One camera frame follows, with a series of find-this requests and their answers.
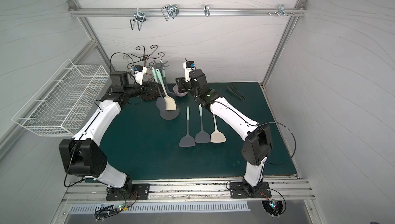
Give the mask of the grey handled beige spatula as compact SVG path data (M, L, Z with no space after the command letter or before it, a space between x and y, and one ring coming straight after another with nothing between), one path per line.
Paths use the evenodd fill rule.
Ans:
M216 115L213 115L214 118L214 132L211 134L210 139L212 143L224 143L226 142L226 137L223 133L218 130Z

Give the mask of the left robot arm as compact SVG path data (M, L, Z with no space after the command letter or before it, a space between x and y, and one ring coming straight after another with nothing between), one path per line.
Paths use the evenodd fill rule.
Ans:
M74 175L81 180L93 179L113 189L132 190L131 177L109 164L100 143L130 98L160 92L161 88L156 82L141 79L130 84L129 76L127 71L111 73L111 86L100 100L94 101L97 105L95 113L71 139L60 142L59 151L66 175Z

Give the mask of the green handled grey turner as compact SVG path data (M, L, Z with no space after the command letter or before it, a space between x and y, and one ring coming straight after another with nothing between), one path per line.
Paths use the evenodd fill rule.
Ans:
M210 135L204 131L203 109L201 104L199 105L199 113L200 113L201 130L195 136L195 143L199 143L199 144L210 143L211 142Z

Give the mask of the green handled grey spatula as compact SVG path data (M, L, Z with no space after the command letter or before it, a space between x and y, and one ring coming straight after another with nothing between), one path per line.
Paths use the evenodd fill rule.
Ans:
M196 145L195 139L189 134L190 107L186 107L186 135L180 140L179 147L193 147Z

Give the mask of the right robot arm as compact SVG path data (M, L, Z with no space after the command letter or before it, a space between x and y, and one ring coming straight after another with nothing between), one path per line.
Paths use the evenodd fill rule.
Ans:
M189 92L198 104L237 132L244 141L241 153L246 160L245 188L257 189L263 182L264 166L273 148L269 126L258 124L234 108L224 96L209 87L201 70L192 69L187 75L175 79L179 92Z

